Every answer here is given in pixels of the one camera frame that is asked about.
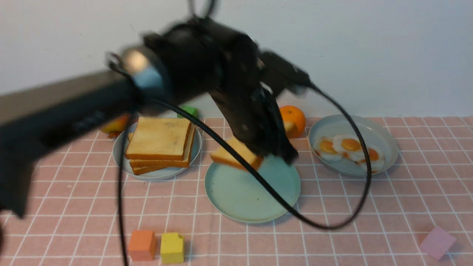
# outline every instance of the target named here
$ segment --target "pink block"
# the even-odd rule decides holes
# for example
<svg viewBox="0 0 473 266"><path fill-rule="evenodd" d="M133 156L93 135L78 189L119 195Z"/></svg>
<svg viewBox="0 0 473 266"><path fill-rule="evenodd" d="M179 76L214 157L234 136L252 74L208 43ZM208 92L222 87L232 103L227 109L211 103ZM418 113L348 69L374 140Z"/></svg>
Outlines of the pink block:
<svg viewBox="0 0 473 266"><path fill-rule="evenodd" d="M455 241L455 237L437 226L427 235L419 247L436 260L440 260Z"/></svg>

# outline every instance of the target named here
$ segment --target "green block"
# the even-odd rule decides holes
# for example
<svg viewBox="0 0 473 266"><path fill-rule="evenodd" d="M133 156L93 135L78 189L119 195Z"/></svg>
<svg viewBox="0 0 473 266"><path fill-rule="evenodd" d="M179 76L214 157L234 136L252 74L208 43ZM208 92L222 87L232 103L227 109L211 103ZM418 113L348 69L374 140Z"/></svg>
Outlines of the green block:
<svg viewBox="0 0 473 266"><path fill-rule="evenodd" d="M186 111L187 113L190 113L191 115L193 115L193 116L195 116L195 117L197 117L197 118L199 117L199 114L198 114L196 108L190 107L190 106L186 106L186 105L181 106L181 108L182 108L184 111Z"/></svg>

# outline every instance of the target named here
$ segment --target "black cable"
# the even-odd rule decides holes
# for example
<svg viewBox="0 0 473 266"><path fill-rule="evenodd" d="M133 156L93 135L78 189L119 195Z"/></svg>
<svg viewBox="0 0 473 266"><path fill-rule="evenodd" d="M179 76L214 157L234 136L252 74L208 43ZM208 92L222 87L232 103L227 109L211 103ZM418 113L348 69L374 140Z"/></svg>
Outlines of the black cable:
<svg viewBox="0 0 473 266"><path fill-rule="evenodd" d="M200 19L209 19L215 12L217 0L209 0L208 2L209 3L207 4L207 9L205 10L203 16ZM198 18L197 14L195 13L195 0L188 0L187 3L191 16L193 18Z"/></svg>
<svg viewBox="0 0 473 266"><path fill-rule="evenodd" d="M266 189L266 191L268 191L268 193L279 203L281 204L284 209L286 209L289 213L291 213L292 215L294 215L295 217L297 217L298 219L300 219L301 221L305 222L306 224L312 226L312 227L315 227L315 228L318 228L318 229L322 229L322 230L337 230L337 229L341 229L345 226L347 226L348 224L350 224L357 216L358 214L360 213L361 211L361 208L363 207L365 201L366 201L366 197L368 195L368 192L369 192L369 187L371 186L371 163L370 163L370 160L369 160L369 155L368 155L368 149L366 148L366 144L363 140L363 137L361 136L361 133L359 132L359 129L358 127L356 126L355 122L353 121L353 119L350 117L350 115L345 111L345 109L343 109L343 107L341 107L337 102L335 102L335 100L333 100L332 98L330 98L328 95L324 94L323 92L321 92L317 86L315 85L312 85L312 88L320 93L324 98L326 98L327 100L329 100L331 103L333 103L341 112L342 114L346 117L346 119L349 121L350 125L353 127L353 129L355 130L355 133L356 135L358 136L359 140L360 140L360 144L363 148L363 153L365 155L365 160L367 162L367 168L368 168L368 173L367 173L367 180L366 180L366 185L365 185L365 189L363 190L363 195L361 197L361 200L355 210L355 212L353 213L353 215L351 217L349 217L347 220L337 224L337 225L334 225L334 226L329 226L329 225L322 225L322 224L318 224L318 223L315 223L311 220L309 220L307 217L301 215L299 212L297 212L294 208L292 208L291 205L289 205L269 184L268 182L266 182L266 180L264 180L264 178L248 163L245 161L245 159L243 159L230 145L228 145L228 143L223 140L218 134L216 134L211 128L209 128L206 124L204 124L202 121L200 121L198 118L190 115L189 113L187 113L186 111L184 111L183 109L181 109L180 107L174 105L174 104L171 104L171 103L168 103L168 102L165 102L165 101L161 101L161 100L151 100L152 102L156 102L178 114L180 114L181 116L187 118L189 121L191 121L193 124L197 125L198 127L200 127L202 130L204 130L205 133L207 133L210 137L212 137L213 139L215 139L215 141L220 144L226 151L228 151L250 174L252 174L254 176L254 178L256 178L256 180L258 180L258 182Z"/></svg>
<svg viewBox="0 0 473 266"><path fill-rule="evenodd" d="M210 18L213 13L215 12L215 8L217 6L217 0L210 0L210 3L207 7L207 11L205 11L203 19L208 19Z"/></svg>
<svg viewBox="0 0 473 266"><path fill-rule="evenodd" d="M125 229L123 226L123 204L122 204L122 190L123 190L123 164L125 155L126 137L130 131L130 127L135 121L136 112L132 112L131 116L126 122L126 128L122 133L122 143L120 143L120 159L118 162L118 182L117 182L117 205L118 205L118 229L120 231L120 244L122 246L123 265L128 266L128 255L126 252Z"/></svg>

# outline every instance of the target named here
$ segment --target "plate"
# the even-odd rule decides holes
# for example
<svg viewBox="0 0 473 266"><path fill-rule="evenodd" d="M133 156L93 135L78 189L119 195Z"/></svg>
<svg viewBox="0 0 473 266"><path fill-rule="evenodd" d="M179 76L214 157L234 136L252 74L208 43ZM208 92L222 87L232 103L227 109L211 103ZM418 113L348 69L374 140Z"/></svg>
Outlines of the plate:
<svg viewBox="0 0 473 266"><path fill-rule="evenodd" d="M372 144L377 146L385 154L385 164L383 169L377 173L373 173L373 175L377 175L388 170L396 162L399 153L396 140L387 129L381 127L375 122L359 116L352 116L352 118L358 126L365 143L367 145ZM312 145L316 139L323 136L333 136L336 134L355 135L355 131L351 128L346 118L342 115L331 115L321 119L309 130L309 144L311 150L329 169L345 176L365 177L366 172L351 160L342 159L336 162L325 161L315 153Z"/></svg>
<svg viewBox="0 0 473 266"><path fill-rule="evenodd" d="M135 129L136 129L136 123L133 124L130 127L130 133L135 132ZM121 146L121 143L122 143L122 139L124 137L126 137L126 136L124 136L124 133L121 133L118 136L118 138L115 140L113 155L114 155L115 163L117 165L118 165L118 159L121 156L120 146ZM197 158L197 155L199 155L199 153L201 152L202 142L203 142L202 141L202 136L201 136L200 132L196 129L195 135L194 135L194 144L192 146L191 164L195 161L195 159ZM128 143L129 142L127 140L126 144L125 144L125 149L126 149L126 147L128 147ZM127 172L130 176L132 176L136 179L142 180L142 181L150 181L150 182L159 181L159 180L163 180L163 179L166 179L166 178L173 177L177 174L180 174L180 173L184 172L186 169L187 168L168 167L168 168L164 168L164 169L161 169L161 170L158 170L158 171L149 172L149 173L137 176L137 175L133 174L133 171L132 171L131 166L130 166L130 161L128 159L125 158L125 162L123 164L123 170L125 172Z"/></svg>
<svg viewBox="0 0 473 266"><path fill-rule="evenodd" d="M268 157L258 172L289 205L296 204L300 179L294 166ZM205 193L215 208L238 222L268 222L287 213L250 173L215 162L205 175Z"/></svg>

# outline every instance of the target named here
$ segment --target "white wall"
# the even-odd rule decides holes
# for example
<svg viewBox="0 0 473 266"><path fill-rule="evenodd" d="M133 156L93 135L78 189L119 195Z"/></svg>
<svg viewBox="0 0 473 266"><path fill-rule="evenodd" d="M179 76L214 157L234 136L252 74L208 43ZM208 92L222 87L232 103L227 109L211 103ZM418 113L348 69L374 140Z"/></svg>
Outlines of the white wall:
<svg viewBox="0 0 473 266"><path fill-rule="evenodd" d="M185 0L1 0L0 94L100 69L105 51L186 13ZM472 0L222 0L216 19L308 71L352 114L472 115L472 14ZM279 102L334 112L312 93ZM221 115L208 97L194 104Z"/></svg>

